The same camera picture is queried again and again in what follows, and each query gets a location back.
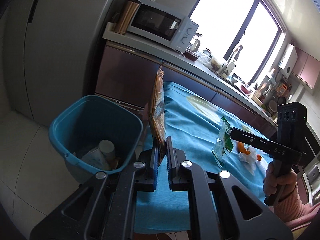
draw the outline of green snack packet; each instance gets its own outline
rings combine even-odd
[[[216,143],[212,148],[212,153],[220,168],[224,168],[225,163],[229,157],[230,152],[233,149],[233,143],[230,138],[229,130],[231,126],[227,119],[223,116],[220,121],[220,131],[216,139]]]

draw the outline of orange snack package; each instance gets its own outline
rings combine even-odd
[[[148,120],[151,133],[152,136],[156,138],[160,146],[160,150],[163,153],[160,156],[159,163],[161,163],[167,151],[164,128],[164,88],[162,80],[163,76],[164,71],[161,69],[160,65],[156,74],[153,91],[148,104]]]

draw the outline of kettle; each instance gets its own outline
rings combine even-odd
[[[196,39],[195,43],[191,46],[190,51],[196,52],[200,47],[200,41]]]

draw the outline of window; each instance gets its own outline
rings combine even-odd
[[[243,46],[233,72],[254,82],[279,38],[280,28],[261,0],[199,0],[190,18],[199,24],[200,49],[228,60],[238,44]]]

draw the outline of white tissue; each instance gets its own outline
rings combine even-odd
[[[252,174],[254,175],[254,171],[256,170],[256,160],[257,156],[255,156],[254,160],[254,154],[245,154],[245,153],[239,153],[239,160],[243,162],[243,166]]]
[[[259,170],[262,172],[263,175],[266,174],[266,170],[268,169],[268,163],[266,160],[261,156],[261,161],[257,161],[257,166]]]

